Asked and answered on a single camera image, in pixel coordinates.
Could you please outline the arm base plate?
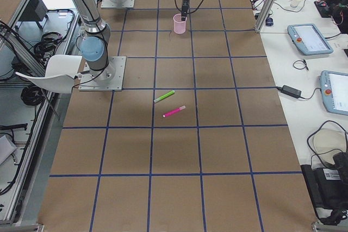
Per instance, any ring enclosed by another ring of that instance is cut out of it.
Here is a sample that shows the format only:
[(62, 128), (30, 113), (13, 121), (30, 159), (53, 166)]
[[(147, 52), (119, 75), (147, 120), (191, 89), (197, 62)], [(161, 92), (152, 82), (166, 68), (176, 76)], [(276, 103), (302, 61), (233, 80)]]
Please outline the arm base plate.
[(121, 91), (126, 67), (126, 57), (109, 57), (109, 64), (99, 76), (99, 72), (89, 68), (87, 62), (84, 71), (89, 71), (81, 77), (79, 91)]
[(102, 0), (102, 9), (131, 9), (135, 0)]

